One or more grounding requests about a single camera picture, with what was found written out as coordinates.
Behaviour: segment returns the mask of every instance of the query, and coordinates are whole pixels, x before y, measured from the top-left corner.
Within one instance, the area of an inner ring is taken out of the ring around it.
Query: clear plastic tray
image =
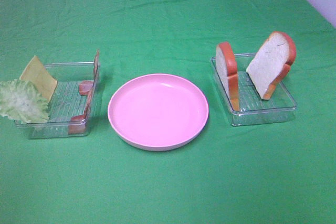
[[[292,120],[297,104],[285,85],[280,82],[270,100],[262,100],[246,68],[256,54],[236,54],[240,111],[233,109],[216,70],[215,57],[211,58],[214,79],[222,101],[227,107],[227,117],[232,126],[279,123]]]
[[[102,88],[99,81],[99,63],[74,62],[45,65],[57,80],[56,89],[49,102],[49,120],[46,123],[14,124],[28,131],[29,138],[52,138],[88,135],[99,113]],[[80,95],[78,85],[82,81],[93,81],[92,100]]]

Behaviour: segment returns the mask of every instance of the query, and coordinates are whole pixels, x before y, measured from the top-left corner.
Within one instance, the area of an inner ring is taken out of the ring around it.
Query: toast slice
[[[284,32],[274,31],[259,48],[246,72],[263,100],[269,100],[296,58],[296,46]]]
[[[233,109],[239,111],[238,65],[228,42],[217,45],[216,69]]]

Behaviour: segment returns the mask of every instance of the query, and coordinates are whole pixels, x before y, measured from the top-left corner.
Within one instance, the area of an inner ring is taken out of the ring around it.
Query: lettuce leaf
[[[44,123],[49,119],[48,101],[30,81],[0,82],[0,115],[22,123]]]

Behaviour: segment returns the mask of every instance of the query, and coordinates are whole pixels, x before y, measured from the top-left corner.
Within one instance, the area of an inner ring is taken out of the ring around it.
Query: green tablecloth
[[[232,127],[209,59],[255,52],[273,30],[297,45],[284,83],[296,118]],[[336,30],[305,0],[0,0],[0,80],[100,49],[100,119],[85,137],[29,140],[0,118],[1,223],[335,223]],[[209,119],[192,142],[148,152],[107,118],[119,86],[164,72],[195,83]]]

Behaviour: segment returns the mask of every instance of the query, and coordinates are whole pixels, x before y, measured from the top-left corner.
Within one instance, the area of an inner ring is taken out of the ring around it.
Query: pink plate
[[[130,80],[108,106],[109,121],[121,138],[149,151],[187,144],[203,129],[208,114],[206,98],[195,84],[164,73]]]

